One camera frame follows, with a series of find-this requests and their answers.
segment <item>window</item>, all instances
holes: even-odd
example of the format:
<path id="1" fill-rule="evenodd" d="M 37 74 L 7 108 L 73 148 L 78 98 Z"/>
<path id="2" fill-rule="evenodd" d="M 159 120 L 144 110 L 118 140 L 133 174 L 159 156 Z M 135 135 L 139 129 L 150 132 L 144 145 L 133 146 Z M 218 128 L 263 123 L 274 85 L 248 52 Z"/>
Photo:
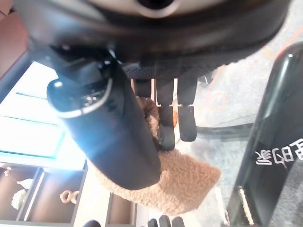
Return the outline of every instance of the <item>window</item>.
<path id="1" fill-rule="evenodd" d="M 33 62 L 0 104 L 0 161 L 83 168 L 85 154 L 46 99 L 48 83 L 57 78 L 53 69 Z"/>

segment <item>brown plush material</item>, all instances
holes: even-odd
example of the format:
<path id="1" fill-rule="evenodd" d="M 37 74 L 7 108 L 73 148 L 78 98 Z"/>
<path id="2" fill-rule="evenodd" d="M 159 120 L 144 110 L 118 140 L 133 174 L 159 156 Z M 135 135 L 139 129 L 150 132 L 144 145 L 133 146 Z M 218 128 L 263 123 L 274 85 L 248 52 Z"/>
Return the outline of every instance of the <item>brown plush material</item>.
<path id="1" fill-rule="evenodd" d="M 138 98 L 152 135 L 158 138 L 159 114 L 156 104 L 147 98 Z M 178 150 L 159 151 L 161 177 L 157 184 L 130 191 L 116 185 L 104 176 L 93 164 L 89 167 L 101 183 L 111 192 L 159 210 L 167 215 L 179 215 L 196 209 L 220 177 L 220 170 L 207 163 L 197 161 Z"/>

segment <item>floor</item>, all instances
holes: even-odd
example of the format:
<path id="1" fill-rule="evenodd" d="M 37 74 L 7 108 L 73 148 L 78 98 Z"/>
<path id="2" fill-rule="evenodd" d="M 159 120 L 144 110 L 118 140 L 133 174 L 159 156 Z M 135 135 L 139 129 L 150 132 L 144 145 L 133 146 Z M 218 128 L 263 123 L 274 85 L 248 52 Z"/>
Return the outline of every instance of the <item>floor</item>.
<path id="1" fill-rule="evenodd" d="M 219 68 L 211 85 L 207 87 L 202 83 L 198 85 L 194 103 L 197 126 L 223 127 L 254 121 L 275 58 L 285 47 L 303 41 L 302 10 L 303 1 L 294 0 L 283 28 L 266 47 L 245 60 Z M 247 141 L 248 138 L 212 140 L 198 137 L 192 143 L 182 141 L 177 143 L 176 147 L 182 153 L 211 163 L 222 172 L 218 184 L 209 192 L 200 207 L 182 215 L 185 226 L 221 226 L 224 216 L 220 212 L 222 208 L 218 207 L 218 194 L 223 199 L 223 206 L 227 205 Z M 81 226 L 85 219 L 98 219 L 96 210 L 100 206 L 101 209 L 105 208 L 102 205 L 102 195 L 97 193 L 96 187 L 98 189 L 101 186 L 92 185 L 83 192 L 83 197 L 87 197 L 88 201 L 94 201 L 94 206 L 78 212 L 78 225 L 75 226 Z M 161 213 L 148 209 L 149 219 L 158 218 L 160 215 Z M 105 223 L 104 218 L 101 218 L 100 222 Z M 147 226 L 146 222 L 145 225 L 144 221 L 141 223 L 140 226 Z"/>

